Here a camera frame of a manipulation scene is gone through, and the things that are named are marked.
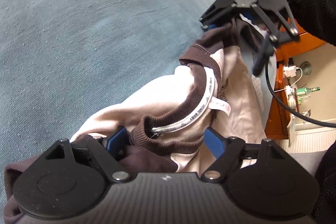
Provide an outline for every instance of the metal screw head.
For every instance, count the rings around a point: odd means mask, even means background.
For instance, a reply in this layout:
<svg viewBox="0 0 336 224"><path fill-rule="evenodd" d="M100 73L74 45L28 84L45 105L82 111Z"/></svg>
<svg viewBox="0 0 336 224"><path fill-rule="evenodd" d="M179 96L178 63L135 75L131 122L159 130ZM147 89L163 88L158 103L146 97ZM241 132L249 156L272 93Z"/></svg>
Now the metal screw head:
<svg viewBox="0 0 336 224"><path fill-rule="evenodd" d="M295 29L295 28L291 28L290 31L291 31L291 33L292 33L293 35L298 34L298 30Z"/></svg>
<svg viewBox="0 0 336 224"><path fill-rule="evenodd" d="M125 180L129 177L129 174L124 171L115 172L112 175L112 178L115 180Z"/></svg>
<svg viewBox="0 0 336 224"><path fill-rule="evenodd" d="M221 177L221 173L215 170L210 170L210 171L205 172L204 176L210 180L219 179Z"/></svg>

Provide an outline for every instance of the brown ribbed cuff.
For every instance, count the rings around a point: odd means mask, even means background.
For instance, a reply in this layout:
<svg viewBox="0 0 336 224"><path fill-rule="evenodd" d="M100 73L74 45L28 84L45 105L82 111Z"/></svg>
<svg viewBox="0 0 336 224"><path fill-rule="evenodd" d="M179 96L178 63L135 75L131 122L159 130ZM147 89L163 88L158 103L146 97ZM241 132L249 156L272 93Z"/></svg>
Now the brown ribbed cuff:
<svg viewBox="0 0 336 224"><path fill-rule="evenodd" d="M150 131L154 120L157 119L157 117L151 115L142 117L139 125L131 132L132 143L160 156L170 155L171 153L192 154L197 151L203 141L203 137L194 142L172 141L169 143L163 143L148 137L145 131Z"/></svg>
<svg viewBox="0 0 336 224"><path fill-rule="evenodd" d="M219 68L217 62L210 57L209 52L203 49L202 46L193 44L184 54L182 54L182 56L179 58L179 61L182 65L187 65L191 61L198 62L204 67L213 69L218 84L217 97L219 96L222 79L221 69Z"/></svg>

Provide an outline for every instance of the white neck tape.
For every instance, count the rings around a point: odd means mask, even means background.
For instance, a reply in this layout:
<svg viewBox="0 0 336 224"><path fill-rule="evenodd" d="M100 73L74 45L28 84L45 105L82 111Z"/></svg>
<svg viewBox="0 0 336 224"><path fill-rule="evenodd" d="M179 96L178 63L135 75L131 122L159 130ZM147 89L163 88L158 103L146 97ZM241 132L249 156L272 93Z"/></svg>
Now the white neck tape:
<svg viewBox="0 0 336 224"><path fill-rule="evenodd" d="M206 87L204 95L197 107L188 116L178 122L168 126L152 128L152 132L155 135L181 130L195 122L207 109L215 89L215 74L210 68L204 67L204 70L207 76Z"/></svg>

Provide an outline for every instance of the wooden desk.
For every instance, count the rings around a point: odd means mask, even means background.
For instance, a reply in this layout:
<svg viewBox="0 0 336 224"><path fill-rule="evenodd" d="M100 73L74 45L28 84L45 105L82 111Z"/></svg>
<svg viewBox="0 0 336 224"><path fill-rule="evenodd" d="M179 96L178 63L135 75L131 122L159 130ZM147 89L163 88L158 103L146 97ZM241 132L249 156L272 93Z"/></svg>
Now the wooden desk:
<svg viewBox="0 0 336 224"><path fill-rule="evenodd" d="M279 64L274 90L282 90L286 85L288 85L288 80L283 74L283 71L283 64ZM288 105L285 91L277 92L276 95L282 100L282 102ZM289 121L290 113L281 107L273 98L265 128L266 136L273 140L288 139L287 125Z"/></svg>

